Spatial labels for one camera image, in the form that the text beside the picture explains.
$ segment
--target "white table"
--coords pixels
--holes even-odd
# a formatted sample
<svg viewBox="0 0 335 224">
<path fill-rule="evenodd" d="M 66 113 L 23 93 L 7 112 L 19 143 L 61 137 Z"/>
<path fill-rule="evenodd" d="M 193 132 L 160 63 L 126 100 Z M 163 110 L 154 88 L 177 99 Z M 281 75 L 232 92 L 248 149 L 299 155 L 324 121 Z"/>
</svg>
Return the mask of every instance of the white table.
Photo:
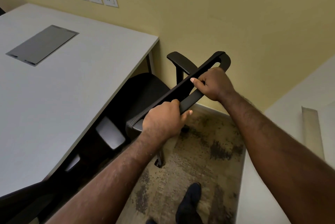
<svg viewBox="0 0 335 224">
<path fill-rule="evenodd" d="M 50 25 L 79 34 L 36 67 L 5 54 Z M 53 173 L 157 41 L 32 4 L 1 16 L 0 197 Z"/>
</svg>

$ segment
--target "person's right arm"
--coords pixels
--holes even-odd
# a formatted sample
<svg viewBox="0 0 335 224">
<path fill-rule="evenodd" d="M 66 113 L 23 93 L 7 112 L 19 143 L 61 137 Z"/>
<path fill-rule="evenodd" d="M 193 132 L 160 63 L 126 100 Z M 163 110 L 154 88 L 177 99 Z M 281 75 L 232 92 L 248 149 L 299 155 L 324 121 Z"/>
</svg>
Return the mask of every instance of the person's right arm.
<svg viewBox="0 0 335 224">
<path fill-rule="evenodd" d="M 191 78 L 240 130 L 259 176 L 291 223 L 335 223 L 335 170 L 241 97 L 220 68 Z"/>
</svg>

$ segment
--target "forearm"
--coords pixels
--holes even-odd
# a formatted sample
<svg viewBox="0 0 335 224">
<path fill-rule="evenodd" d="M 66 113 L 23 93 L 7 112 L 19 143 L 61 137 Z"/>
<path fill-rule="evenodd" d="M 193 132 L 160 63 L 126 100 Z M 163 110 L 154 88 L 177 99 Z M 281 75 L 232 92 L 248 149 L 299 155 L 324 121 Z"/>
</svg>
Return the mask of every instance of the forearm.
<svg viewBox="0 0 335 224">
<path fill-rule="evenodd" d="M 138 178 L 161 147 L 142 133 L 47 223 L 115 223 Z"/>
<path fill-rule="evenodd" d="M 335 171 L 236 92 L 221 99 L 250 158 L 292 223 L 334 220 Z"/>
</svg>

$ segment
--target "shoe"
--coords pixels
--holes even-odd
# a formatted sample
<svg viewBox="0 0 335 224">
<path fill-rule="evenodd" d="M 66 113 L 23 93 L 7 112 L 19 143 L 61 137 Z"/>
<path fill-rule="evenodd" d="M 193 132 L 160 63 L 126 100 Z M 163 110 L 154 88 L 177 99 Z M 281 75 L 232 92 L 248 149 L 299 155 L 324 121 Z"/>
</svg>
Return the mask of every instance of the shoe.
<svg viewBox="0 0 335 224">
<path fill-rule="evenodd" d="M 157 224 L 153 219 L 148 219 L 145 224 Z"/>
<path fill-rule="evenodd" d="M 201 184 L 195 182 L 188 187 L 184 198 L 178 206 L 176 213 L 176 223 L 179 223 L 181 216 L 192 215 L 201 220 L 197 213 L 197 206 L 201 198 Z"/>
</svg>

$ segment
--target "floor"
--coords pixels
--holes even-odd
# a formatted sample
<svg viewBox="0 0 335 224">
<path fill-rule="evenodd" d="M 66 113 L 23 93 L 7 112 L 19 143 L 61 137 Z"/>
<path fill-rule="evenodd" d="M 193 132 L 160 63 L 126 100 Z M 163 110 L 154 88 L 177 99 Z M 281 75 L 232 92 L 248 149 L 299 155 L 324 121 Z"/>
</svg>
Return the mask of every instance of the floor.
<svg viewBox="0 0 335 224">
<path fill-rule="evenodd" d="M 188 186 L 202 185 L 198 213 L 206 224 L 234 223 L 245 147 L 228 116 L 193 108 L 188 133 L 164 146 L 165 166 L 153 159 L 133 189 L 117 224 L 175 223 L 175 213 Z"/>
</svg>

